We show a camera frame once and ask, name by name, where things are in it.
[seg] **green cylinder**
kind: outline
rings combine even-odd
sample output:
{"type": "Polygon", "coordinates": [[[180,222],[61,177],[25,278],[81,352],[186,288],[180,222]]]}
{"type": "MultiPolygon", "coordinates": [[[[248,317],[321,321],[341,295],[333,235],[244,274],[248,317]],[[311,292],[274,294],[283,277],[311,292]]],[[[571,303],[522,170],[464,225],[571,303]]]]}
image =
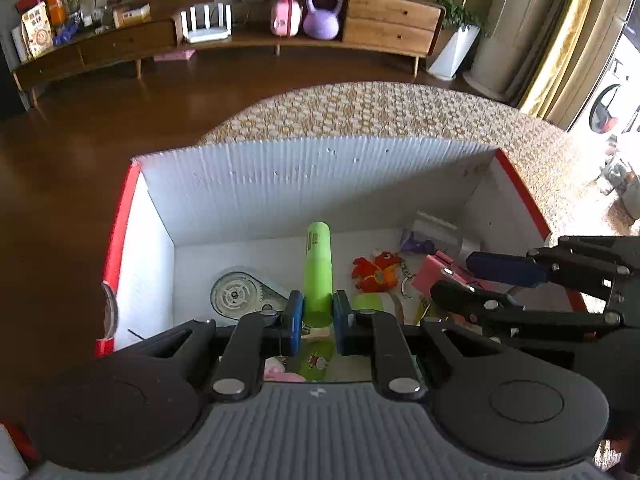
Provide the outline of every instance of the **green cylinder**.
{"type": "Polygon", "coordinates": [[[306,230],[305,295],[302,320],[307,326],[322,328],[331,325],[334,282],[331,264],[329,226],[314,222],[306,230]]]}

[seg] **purple kettlebell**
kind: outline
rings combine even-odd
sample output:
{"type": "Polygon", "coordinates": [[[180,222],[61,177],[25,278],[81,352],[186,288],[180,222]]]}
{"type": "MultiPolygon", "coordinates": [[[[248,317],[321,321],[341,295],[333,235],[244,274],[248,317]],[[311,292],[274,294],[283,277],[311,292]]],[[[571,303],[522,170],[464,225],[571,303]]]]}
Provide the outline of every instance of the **purple kettlebell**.
{"type": "Polygon", "coordinates": [[[313,0],[306,0],[306,8],[309,10],[302,28],[312,38],[316,40],[332,40],[338,35],[340,23],[338,23],[338,13],[342,8],[343,0],[335,0],[334,10],[316,9],[313,0]]]}

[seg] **wooden drawer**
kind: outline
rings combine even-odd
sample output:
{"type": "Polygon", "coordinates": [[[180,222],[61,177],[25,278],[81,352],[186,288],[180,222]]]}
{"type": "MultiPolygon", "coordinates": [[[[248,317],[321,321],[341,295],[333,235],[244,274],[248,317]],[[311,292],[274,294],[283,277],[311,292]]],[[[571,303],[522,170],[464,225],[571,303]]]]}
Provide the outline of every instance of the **wooden drawer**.
{"type": "Polygon", "coordinates": [[[373,45],[398,54],[426,56],[433,32],[421,28],[347,18],[342,40],[345,43],[373,45]]]}
{"type": "Polygon", "coordinates": [[[349,0],[347,16],[435,30],[442,9],[407,0],[349,0]]]}
{"type": "Polygon", "coordinates": [[[47,81],[62,78],[82,70],[82,57],[75,45],[57,48],[38,59],[15,69],[15,76],[23,90],[47,81]]]}
{"type": "Polygon", "coordinates": [[[173,22],[143,23],[95,36],[80,44],[85,65],[103,64],[148,55],[150,51],[175,46],[173,22]]]}

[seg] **vase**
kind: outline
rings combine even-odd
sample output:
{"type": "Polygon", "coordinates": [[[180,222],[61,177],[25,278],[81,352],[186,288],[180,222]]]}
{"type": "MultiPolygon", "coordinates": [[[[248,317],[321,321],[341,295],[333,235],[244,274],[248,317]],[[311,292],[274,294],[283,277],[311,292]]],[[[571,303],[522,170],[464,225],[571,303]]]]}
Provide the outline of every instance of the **vase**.
{"type": "Polygon", "coordinates": [[[442,81],[453,81],[460,63],[471,49],[480,29],[475,25],[460,27],[429,67],[429,74],[442,81]]]}

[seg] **yellow curtain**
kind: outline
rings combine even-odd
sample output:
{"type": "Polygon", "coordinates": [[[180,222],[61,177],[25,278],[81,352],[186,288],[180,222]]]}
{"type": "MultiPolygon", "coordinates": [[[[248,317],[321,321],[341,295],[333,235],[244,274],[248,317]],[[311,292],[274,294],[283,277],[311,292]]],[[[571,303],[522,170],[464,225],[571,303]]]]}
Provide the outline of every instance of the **yellow curtain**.
{"type": "Polygon", "coordinates": [[[545,57],[518,106],[524,113],[541,119],[546,117],[574,53],[590,3],[591,0],[567,2],[545,57]]]}

